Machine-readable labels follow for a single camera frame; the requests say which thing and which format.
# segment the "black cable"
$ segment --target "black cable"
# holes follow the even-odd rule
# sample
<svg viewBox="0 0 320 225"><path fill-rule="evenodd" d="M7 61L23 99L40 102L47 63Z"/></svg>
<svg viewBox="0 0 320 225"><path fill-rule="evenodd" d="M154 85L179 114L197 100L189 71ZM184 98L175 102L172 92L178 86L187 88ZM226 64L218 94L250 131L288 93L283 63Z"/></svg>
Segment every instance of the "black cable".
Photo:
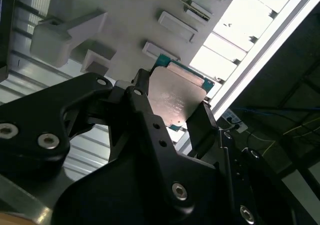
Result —
<svg viewBox="0 0 320 225"><path fill-rule="evenodd" d="M249 135L246 137L246 146L249 148L249 138L251 137L251 135L254 133L255 129L252 130L252 132L249 133Z"/></svg>
<svg viewBox="0 0 320 225"><path fill-rule="evenodd" d="M242 123L242 121L232 122L232 117L228 117L226 120L233 125Z"/></svg>
<svg viewBox="0 0 320 225"><path fill-rule="evenodd" d="M303 143L303 144L311 145L311 146L313 146L314 148L316 148L317 146L320 145L320 142L315 141L315 140L311 140L311 139L303 136L302 134L300 134L298 131L295 131L295 133L300 136L300 137L297 137L297 138L298 138L299 141L300 141L301 143Z"/></svg>
<svg viewBox="0 0 320 225"><path fill-rule="evenodd" d="M303 125L303 124L301 124L301 123L299 123L299 122L291 119L290 117L287 117L287 116L285 116L285 115L278 114L278 113L275 113L275 112L267 112L267 113L268 113L268 114L272 114L272 115L277 115L277 116L279 116L279 117L282 117L282 118L284 118L284 119L287 119L287 120L293 122L294 124L296 124L296 125L298 125L298 126L301 126L302 128L305 128L305 129L308 130L309 132L312 132L312 133L314 133L314 134L316 134L316 135L318 135L318 136L320 137L320 134L319 134L319 133L317 133L316 131L310 129L309 127L307 127L307 126L305 126L305 125Z"/></svg>

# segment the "yellow cable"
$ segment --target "yellow cable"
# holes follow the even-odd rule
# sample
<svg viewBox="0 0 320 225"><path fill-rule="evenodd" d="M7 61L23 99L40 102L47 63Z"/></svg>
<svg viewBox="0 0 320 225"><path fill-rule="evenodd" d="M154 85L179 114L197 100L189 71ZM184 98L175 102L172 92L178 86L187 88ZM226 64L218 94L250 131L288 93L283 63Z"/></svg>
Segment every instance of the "yellow cable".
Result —
<svg viewBox="0 0 320 225"><path fill-rule="evenodd" d="M317 121L317 120L320 120L320 117L315 118L315 119L313 119L313 120L311 120L311 121L308 121L308 122L304 123L303 126L304 126L304 125L307 125L307 124L310 124L310 123L313 123L314 121ZM294 130L296 130L296 129L299 129L299 128L301 128L301 127L302 127L302 125L297 126L297 127L294 127L294 128L292 128L292 129L286 131L283 135L286 135L286 134L288 134L288 133L290 133L290 132L292 132L292 131L294 131Z"/></svg>
<svg viewBox="0 0 320 225"><path fill-rule="evenodd" d="M288 133L290 133L290 132L292 132L292 131L294 131L294 130L296 130L296 129L301 128L302 126L308 125L308 124L313 123L313 122L318 121L318 120L320 120L320 117L315 118L315 119L313 119L313 120L311 120L311 121L308 121L308 122L304 123L303 125L296 126L296 127L292 128L292 129L284 132L282 135L286 135L286 134L288 134ZM266 154L266 152L267 152L275 143L276 143L276 141L273 141L273 142L270 144L270 146L268 146L267 149L264 150L264 152L262 153L262 157Z"/></svg>
<svg viewBox="0 0 320 225"><path fill-rule="evenodd" d="M276 143L276 141L273 141L273 142L271 143L271 145L268 146L266 150L264 150L264 152L262 153L262 157L266 154L266 152L267 152L275 143Z"/></svg>

